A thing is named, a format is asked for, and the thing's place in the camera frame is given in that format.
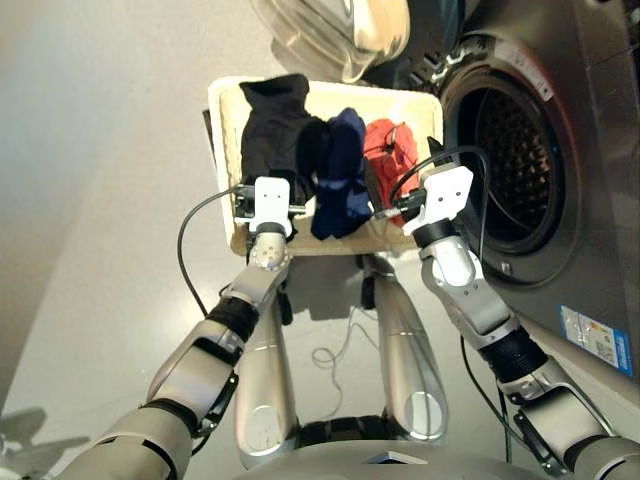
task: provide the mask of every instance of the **navy blue cloth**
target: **navy blue cloth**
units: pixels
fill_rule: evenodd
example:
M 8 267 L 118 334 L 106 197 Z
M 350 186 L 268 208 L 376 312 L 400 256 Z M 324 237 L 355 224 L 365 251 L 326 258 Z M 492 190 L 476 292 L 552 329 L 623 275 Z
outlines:
M 329 151 L 316 167 L 317 204 L 311 222 L 311 233 L 318 240 L 349 235 L 371 217 L 362 155 L 366 126 L 352 108 L 328 125 Z

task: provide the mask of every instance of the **laundry basket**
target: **laundry basket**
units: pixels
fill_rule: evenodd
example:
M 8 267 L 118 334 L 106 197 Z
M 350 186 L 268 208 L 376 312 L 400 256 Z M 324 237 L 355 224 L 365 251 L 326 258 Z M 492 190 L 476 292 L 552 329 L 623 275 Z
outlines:
M 240 145 L 251 107 L 239 84 L 257 80 L 261 79 L 225 77 L 209 87 L 214 166 L 221 191 L 242 179 Z M 429 156 L 428 136 L 442 140 L 442 107 L 433 95 L 309 82 L 305 108 L 311 115 L 328 120 L 346 107 L 354 108 L 365 124 L 380 118 L 388 118 L 396 124 L 406 123 L 416 140 L 419 159 Z M 234 221 L 233 199 L 227 196 L 221 200 L 227 244 L 234 253 L 246 255 L 248 227 Z M 405 237 L 400 228 L 388 220 L 373 218 L 351 235 L 318 240 L 311 234 L 314 207 L 315 198 L 312 198 L 307 202 L 307 213 L 293 220 L 298 233 L 288 244 L 292 255 L 355 255 L 415 248 L 413 238 Z

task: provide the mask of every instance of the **gray floor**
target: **gray floor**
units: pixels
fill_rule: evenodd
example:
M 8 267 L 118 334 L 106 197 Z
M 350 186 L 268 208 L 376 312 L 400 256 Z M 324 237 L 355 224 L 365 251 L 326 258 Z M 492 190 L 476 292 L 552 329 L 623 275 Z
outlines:
M 14 467 L 55 473 L 144 399 L 155 369 L 200 319 L 178 272 L 175 237 L 189 208 L 216 190 L 201 116 L 207 86 L 282 70 L 244 0 L 23 3 L 31 8 L 0 1 L 5 27 L 17 27 L 0 28 L 0 45 L 9 46 L 0 49 L 0 429 L 12 449 L 24 447 Z M 243 265 L 222 228 L 212 206 L 185 243 L 209 305 Z M 341 262 L 323 265 L 346 281 L 350 267 Z M 395 264 L 445 379 L 447 442 L 501 458 L 502 432 L 466 379 L 457 332 L 425 293 L 414 257 Z M 310 353 L 342 343 L 357 277 L 337 302 L 314 284 L 318 265 L 305 268 L 308 285 L 299 287 L 285 335 L 298 412 L 309 421 L 336 405 L 329 372 Z M 356 318 L 375 338 L 375 322 Z M 380 412 L 378 371 L 377 352 L 356 332 L 338 370 L 339 415 Z M 620 423 L 629 412 L 618 409 Z M 231 418 L 187 478 L 242 471 Z M 517 447 L 516 458 L 537 468 Z

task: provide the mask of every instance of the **washing machine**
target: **washing machine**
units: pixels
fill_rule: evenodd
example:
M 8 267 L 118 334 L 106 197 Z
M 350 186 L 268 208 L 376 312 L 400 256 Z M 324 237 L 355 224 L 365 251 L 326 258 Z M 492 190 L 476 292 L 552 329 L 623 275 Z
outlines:
M 327 1 L 331 15 L 296 3 L 312 11 L 288 18 L 296 41 L 310 32 L 307 50 L 273 29 L 283 64 L 437 95 L 445 147 L 478 145 L 490 159 L 493 285 L 520 315 L 640 378 L 638 1 L 410 0 L 377 37 L 375 8 L 355 15 L 363 2 Z M 459 160 L 481 177 L 474 158 Z M 481 189 L 459 219 L 473 248 Z

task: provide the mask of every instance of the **black cable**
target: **black cable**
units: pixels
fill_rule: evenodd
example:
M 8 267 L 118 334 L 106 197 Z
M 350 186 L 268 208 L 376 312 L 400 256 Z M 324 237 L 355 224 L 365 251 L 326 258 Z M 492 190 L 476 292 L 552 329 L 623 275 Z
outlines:
M 449 148 L 442 152 L 438 152 L 435 155 L 427 158 L 426 160 L 422 160 L 421 162 L 416 163 L 413 167 L 405 172 L 405 174 L 396 182 L 396 184 L 391 189 L 389 193 L 389 203 L 393 205 L 393 200 L 395 199 L 398 191 L 404 185 L 407 180 L 409 180 L 413 175 L 422 170 L 423 168 L 435 163 L 439 160 L 445 160 L 454 155 L 460 155 L 463 153 L 472 153 L 476 156 L 476 158 L 482 164 L 482 173 L 483 173 L 483 189 L 482 189 L 482 205 L 481 209 L 481 221 L 480 221 L 480 235 L 479 235 L 479 245 L 478 245 L 478 257 L 480 261 L 482 261 L 482 252 L 484 250 L 484 235 L 487 224 L 487 208 L 489 206 L 489 189 L 490 189 L 490 173 L 489 173 L 489 159 L 487 158 L 487 154 L 479 147 L 475 147 L 473 145 L 465 145 L 455 148 Z
M 204 446 L 209 441 L 209 437 L 211 437 L 211 433 L 207 433 L 204 437 L 202 437 L 202 440 L 200 440 L 200 443 L 196 445 L 193 450 L 191 450 L 192 457 L 204 448 Z
M 193 283 L 191 282 L 191 279 L 189 278 L 189 274 L 187 273 L 187 268 L 184 265 L 184 258 L 182 257 L 182 239 L 184 237 L 184 231 L 187 228 L 187 225 L 189 224 L 189 221 L 191 220 L 191 218 L 196 213 L 198 213 L 203 207 L 207 206 L 211 202 L 214 202 L 214 201 L 218 200 L 219 198 L 224 197 L 225 195 L 229 195 L 230 193 L 233 193 L 234 188 L 235 187 L 231 187 L 228 190 L 225 190 L 225 191 L 220 192 L 220 193 L 216 193 L 215 195 L 211 195 L 209 198 L 203 200 L 198 205 L 193 207 L 191 209 L 191 211 L 189 213 L 187 213 L 186 217 L 184 217 L 184 220 L 182 221 L 182 225 L 180 226 L 180 231 L 178 232 L 177 249 L 178 249 L 178 265 L 180 266 L 180 272 L 182 273 L 182 278 L 184 278 L 184 282 L 187 284 L 187 288 L 191 292 L 191 295 L 193 295 L 193 298 L 195 299 L 196 303 L 198 304 L 198 307 L 200 307 L 200 310 L 202 311 L 203 315 L 207 315 L 207 313 L 209 313 L 209 312 L 207 312 L 207 309 L 205 308 L 204 303 L 202 303 L 202 300 L 200 299 L 200 295 L 198 295 L 198 292 L 196 291 L 195 287 L 193 286 Z
M 476 377 L 473 374 L 473 372 L 471 371 L 471 367 L 469 366 L 469 360 L 467 359 L 467 350 L 465 349 L 464 337 L 462 335 L 460 335 L 460 350 L 462 351 L 462 360 L 464 361 L 464 367 L 467 369 L 467 373 L 469 374 L 469 378 L 473 382 L 473 385 L 476 387 L 476 390 L 478 390 L 478 393 L 483 398 L 483 400 L 485 401 L 485 403 L 487 404 L 487 406 L 489 407 L 491 412 L 495 415 L 495 417 L 502 424 L 502 426 L 511 434 L 511 436 L 520 445 L 522 445 L 522 447 L 524 447 L 525 450 L 529 450 L 529 447 L 524 442 L 524 440 L 515 432 L 515 430 L 513 430 L 513 428 L 511 428 L 511 425 L 509 425 L 507 422 L 504 421 L 504 419 L 502 418 L 502 415 L 500 415 L 500 412 L 498 412 L 498 410 L 496 409 L 496 407 L 493 404 L 493 402 L 489 399 L 489 397 L 487 396 L 485 391 L 482 389 L 482 387 L 478 383 L 478 380 L 476 380 Z
M 511 448 L 511 435 L 506 425 L 509 425 L 509 412 L 507 411 L 507 401 L 504 398 L 504 393 L 498 387 L 498 398 L 500 400 L 500 411 L 502 412 L 502 419 L 504 420 L 504 457 L 507 463 L 512 463 L 512 448 Z

